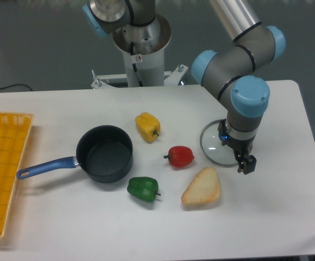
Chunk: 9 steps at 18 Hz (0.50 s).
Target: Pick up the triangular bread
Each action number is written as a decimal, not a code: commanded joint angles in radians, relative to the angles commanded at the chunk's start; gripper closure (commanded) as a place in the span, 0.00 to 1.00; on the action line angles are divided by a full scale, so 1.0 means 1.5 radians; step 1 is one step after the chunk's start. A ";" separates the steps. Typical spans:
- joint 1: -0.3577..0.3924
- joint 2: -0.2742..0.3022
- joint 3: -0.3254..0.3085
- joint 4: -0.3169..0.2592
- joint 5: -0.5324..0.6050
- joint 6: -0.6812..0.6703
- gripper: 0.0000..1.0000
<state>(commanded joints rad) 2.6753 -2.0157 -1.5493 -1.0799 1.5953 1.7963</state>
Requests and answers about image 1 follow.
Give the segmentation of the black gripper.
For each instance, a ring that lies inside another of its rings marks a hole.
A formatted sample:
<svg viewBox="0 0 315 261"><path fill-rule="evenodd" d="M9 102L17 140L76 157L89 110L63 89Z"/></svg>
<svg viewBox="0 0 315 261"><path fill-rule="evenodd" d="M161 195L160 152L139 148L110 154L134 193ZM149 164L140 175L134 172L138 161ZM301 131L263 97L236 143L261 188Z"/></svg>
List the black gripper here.
<svg viewBox="0 0 315 261"><path fill-rule="evenodd" d="M227 120L220 120L218 136L222 146L227 145L233 150L238 163L238 173L243 172L247 175L255 171L256 158L250 155L255 138L254 130L250 132L240 132L232 128Z"/></svg>

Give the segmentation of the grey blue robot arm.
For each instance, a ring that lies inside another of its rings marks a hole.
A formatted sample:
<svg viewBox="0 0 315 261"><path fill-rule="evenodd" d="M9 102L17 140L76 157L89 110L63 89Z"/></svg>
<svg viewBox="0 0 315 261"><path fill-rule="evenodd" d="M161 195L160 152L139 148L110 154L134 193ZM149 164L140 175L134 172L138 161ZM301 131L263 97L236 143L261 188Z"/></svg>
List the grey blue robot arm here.
<svg viewBox="0 0 315 261"><path fill-rule="evenodd" d="M200 145L214 163L219 163L219 153L209 145L224 146L233 152L230 164L248 174L255 170L251 150L270 95L268 84L253 73L282 55L286 40L277 27L263 26L247 1L213 1L212 5L234 47L223 54L203 51L192 64L196 82L228 112L225 119L205 127ZM156 12L154 1L90 1L83 12L98 37L112 35L123 54L130 87L165 84L164 50L171 27Z"/></svg>

